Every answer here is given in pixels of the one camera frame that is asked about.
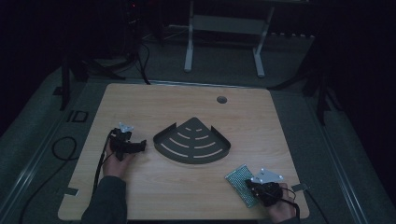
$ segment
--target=metal plate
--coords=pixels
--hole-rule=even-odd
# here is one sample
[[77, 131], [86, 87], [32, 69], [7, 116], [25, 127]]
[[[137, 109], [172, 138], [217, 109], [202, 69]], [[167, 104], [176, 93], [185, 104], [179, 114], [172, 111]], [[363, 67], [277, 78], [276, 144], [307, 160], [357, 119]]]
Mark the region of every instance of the metal plate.
[[157, 133], [154, 146], [173, 161], [204, 164], [227, 156], [231, 144], [214, 127], [209, 130], [198, 118], [192, 118]]
[[265, 184], [269, 182], [278, 182], [283, 179], [282, 175], [278, 175], [272, 171], [262, 168], [254, 177], [251, 178], [251, 182]]

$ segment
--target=wooden table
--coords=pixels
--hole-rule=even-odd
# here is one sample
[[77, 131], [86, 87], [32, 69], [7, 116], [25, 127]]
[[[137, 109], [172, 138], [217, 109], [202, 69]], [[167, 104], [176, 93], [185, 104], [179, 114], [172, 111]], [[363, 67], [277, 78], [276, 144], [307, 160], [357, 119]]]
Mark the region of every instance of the wooden table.
[[[217, 101], [227, 98], [226, 104]], [[196, 117], [215, 127], [231, 143], [228, 156], [208, 164], [172, 161], [154, 147], [153, 136], [173, 123]], [[260, 205], [247, 208], [224, 178], [242, 164], [255, 175], [262, 167], [285, 177], [289, 186], [300, 183], [267, 90], [110, 84], [97, 111], [59, 218], [79, 220], [87, 208], [92, 183], [106, 136], [119, 122], [133, 125], [131, 140], [147, 139], [146, 151], [134, 158], [126, 175], [128, 219], [261, 219]], [[309, 210], [297, 193], [301, 217]]]

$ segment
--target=human hand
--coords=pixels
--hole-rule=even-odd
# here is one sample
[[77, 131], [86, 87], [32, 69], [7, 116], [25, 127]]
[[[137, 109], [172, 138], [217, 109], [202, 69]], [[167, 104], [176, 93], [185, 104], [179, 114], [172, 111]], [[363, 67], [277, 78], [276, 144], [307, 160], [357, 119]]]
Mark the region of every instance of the human hand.
[[116, 154], [110, 148], [110, 142], [108, 142], [106, 147], [106, 161], [103, 164], [103, 175], [112, 175], [122, 179], [134, 156], [135, 154], [124, 153], [123, 160], [119, 161]]
[[[282, 199], [294, 203], [294, 200], [289, 196], [288, 185], [279, 183], [279, 186], [283, 191]], [[276, 204], [266, 207], [266, 210], [273, 223], [279, 223], [296, 216], [295, 208], [280, 200]]]

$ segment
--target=black fan-shaped plate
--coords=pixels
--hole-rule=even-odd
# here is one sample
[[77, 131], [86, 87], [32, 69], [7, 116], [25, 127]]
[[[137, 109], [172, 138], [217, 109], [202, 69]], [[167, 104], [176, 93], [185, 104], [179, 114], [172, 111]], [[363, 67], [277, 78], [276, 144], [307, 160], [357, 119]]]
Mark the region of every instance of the black fan-shaped plate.
[[187, 164], [218, 161], [228, 155], [230, 142], [214, 127], [211, 130], [192, 118], [177, 127], [174, 123], [154, 136], [155, 148], [165, 157]]

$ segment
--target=person's arm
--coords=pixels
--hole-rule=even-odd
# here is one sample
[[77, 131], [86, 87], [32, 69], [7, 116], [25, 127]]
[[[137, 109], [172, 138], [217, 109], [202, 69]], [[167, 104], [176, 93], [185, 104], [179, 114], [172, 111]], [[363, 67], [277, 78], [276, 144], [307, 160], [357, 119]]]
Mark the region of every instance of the person's arm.
[[[279, 183], [279, 186], [283, 190], [282, 199], [294, 203], [293, 199], [289, 196], [289, 191], [287, 190], [288, 185], [285, 183]], [[296, 217], [295, 208], [283, 201], [278, 201], [276, 204], [266, 207], [268, 215], [273, 223], [277, 224], [297, 224], [300, 220]]]
[[124, 159], [119, 161], [108, 145], [106, 148], [108, 158], [103, 165], [104, 177], [81, 217], [83, 224], [125, 224], [127, 222], [126, 183], [122, 177], [134, 154], [125, 154]]

